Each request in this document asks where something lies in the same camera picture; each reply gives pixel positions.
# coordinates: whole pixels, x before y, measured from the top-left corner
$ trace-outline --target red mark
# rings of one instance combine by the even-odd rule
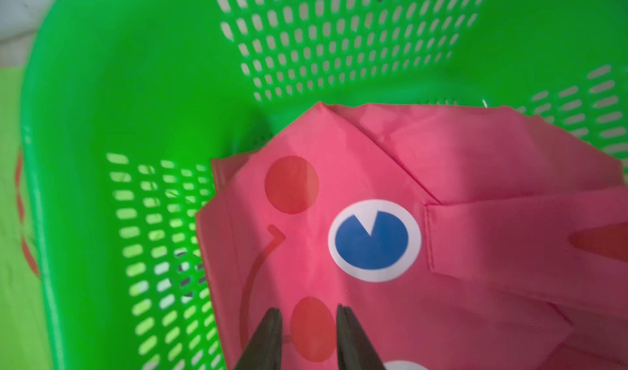
[[[286,156],[274,162],[266,173],[266,197],[280,212],[297,214],[314,204],[318,196],[318,175],[304,158]]]
[[[336,350],[336,325],[325,303],[306,296],[294,307],[290,319],[292,343],[311,362],[329,359]]]
[[[24,202],[22,201],[22,195],[20,194],[20,192],[18,191],[18,217],[20,218],[20,223],[24,223],[24,217],[25,212],[24,212]]]
[[[262,268],[264,262],[266,261],[266,258],[268,258],[268,256],[270,256],[271,253],[284,240],[286,240],[286,235],[284,235],[277,227],[272,224],[268,226],[268,232],[271,233],[273,239],[268,244],[268,246],[266,246],[262,250],[257,258],[255,258],[253,266],[251,266],[251,271],[246,277],[244,289],[242,290],[242,300],[240,302],[240,347],[242,347],[242,350],[246,348],[246,344],[249,342],[249,305],[251,304],[251,293],[253,292],[253,283],[255,282],[255,277],[257,277],[257,274]]]
[[[22,253],[24,253],[24,258],[26,258],[26,262],[31,268],[31,271],[35,273],[35,276],[40,277],[39,266],[37,265],[37,261],[35,261],[35,257],[31,254],[31,250],[28,248],[24,236],[22,236]]]
[[[22,179],[22,168],[24,167],[24,158],[22,150],[18,152],[18,162],[15,165],[15,187],[20,187],[20,181]]]
[[[628,263],[628,222],[578,231],[569,237],[569,243],[577,249]]]

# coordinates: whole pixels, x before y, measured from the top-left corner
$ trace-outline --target cartoon eye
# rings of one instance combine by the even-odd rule
[[[428,370],[418,363],[409,361],[390,361],[384,363],[386,370]]]
[[[385,200],[360,201],[343,209],[329,229],[329,251],[340,268],[374,283],[401,276],[421,250],[412,215]]]

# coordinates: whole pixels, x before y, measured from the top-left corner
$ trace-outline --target cartoon face print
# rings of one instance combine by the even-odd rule
[[[318,175],[312,164],[298,156],[275,161],[264,181],[266,197],[271,205],[285,214],[299,214],[310,208],[318,197]],[[247,277],[240,304],[240,344],[244,349],[249,340],[249,306],[254,280],[263,264],[286,236],[274,224],[268,226],[273,240],[262,250]],[[336,349],[336,326],[331,311],[318,298],[303,296],[289,317],[289,334],[284,344],[293,344],[299,355],[310,362],[331,358]]]
[[[317,170],[299,156],[276,160],[264,180],[268,201],[282,214],[307,213],[317,202],[319,191]],[[272,240],[262,249],[247,275],[240,304],[242,349],[250,339],[249,308],[260,269],[266,263],[276,262],[277,249],[299,240],[287,238],[284,231],[285,227],[269,222],[268,233]],[[323,256],[332,258],[336,266],[354,278],[384,282],[403,274],[416,260],[420,248],[419,226],[406,209],[390,201],[366,200],[353,203],[337,214],[328,230],[328,251]],[[282,308],[288,330],[283,342],[293,345],[306,361],[323,362],[336,350],[335,319],[321,298],[308,295],[308,287],[304,287],[303,293],[292,309]],[[332,305],[329,298],[324,299]]]

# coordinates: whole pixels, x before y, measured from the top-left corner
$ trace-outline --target curved line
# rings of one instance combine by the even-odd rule
[[[286,235],[284,235],[277,227],[273,224],[268,226],[268,232],[271,233],[273,239],[271,242],[260,252],[260,254],[255,258],[253,265],[251,266],[251,270],[246,277],[246,282],[244,283],[244,290],[242,290],[242,299],[240,301],[240,346],[242,350],[246,348],[246,344],[249,342],[249,305],[251,304],[251,294],[253,293],[253,283],[255,282],[255,278],[259,270],[262,268],[262,265],[266,261],[266,258],[271,255],[271,253],[281,244],[284,240],[286,240]]]

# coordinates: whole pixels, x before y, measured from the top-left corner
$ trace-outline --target red circle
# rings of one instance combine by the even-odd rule
[[[290,319],[292,343],[311,362],[329,359],[336,350],[336,325],[325,303],[311,296],[301,299]]]
[[[318,175],[314,166],[299,156],[275,161],[266,173],[266,197],[280,212],[297,214],[314,204],[318,196]]]

